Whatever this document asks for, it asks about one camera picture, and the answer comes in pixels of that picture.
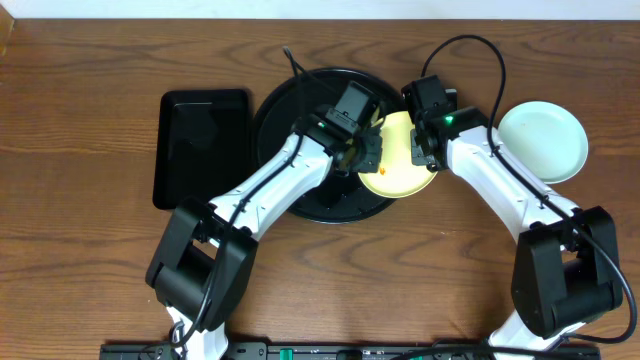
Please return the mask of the yellow plate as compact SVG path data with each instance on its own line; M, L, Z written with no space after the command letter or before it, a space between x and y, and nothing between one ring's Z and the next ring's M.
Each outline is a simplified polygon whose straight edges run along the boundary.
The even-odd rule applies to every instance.
M381 125L382 153L374 173L359 173L363 185L376 195L397 199L413 195L436 177L424 165L412 163L411 131L415 129L407 111L387 115Z

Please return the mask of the green yellow sponge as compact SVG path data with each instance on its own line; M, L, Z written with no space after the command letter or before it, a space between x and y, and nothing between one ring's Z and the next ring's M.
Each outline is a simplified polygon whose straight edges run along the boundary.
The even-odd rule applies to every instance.
M358 130L348 141L346 168L350 172L375 173L382 158L381 135L386 120L385 104L381 104L372 114L364 128Z

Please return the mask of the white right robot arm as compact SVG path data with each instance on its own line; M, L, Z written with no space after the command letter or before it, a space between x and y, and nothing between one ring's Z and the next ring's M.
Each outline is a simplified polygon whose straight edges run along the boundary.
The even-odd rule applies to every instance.
M580 328L623 302L630 307L629 325L607 341L626 341L638 312L619 266L611 215L599 206L582 209L548 187L505 146L493 120L474 107L434 104L410 116L423 165L449 170L468 183L516 241L514 311L488 339L496 355L534 355L567 338L587 340Z

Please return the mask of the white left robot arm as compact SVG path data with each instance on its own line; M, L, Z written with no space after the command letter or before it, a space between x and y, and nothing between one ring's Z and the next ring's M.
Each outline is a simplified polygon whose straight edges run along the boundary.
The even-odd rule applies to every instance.
M173 321L172 358L225 354L225 323L246 292L263 235L332 171L376 172L385 119L375 113L348 127L343 113L308 115L243 183L208 202L187 198L175 208L145 275Z

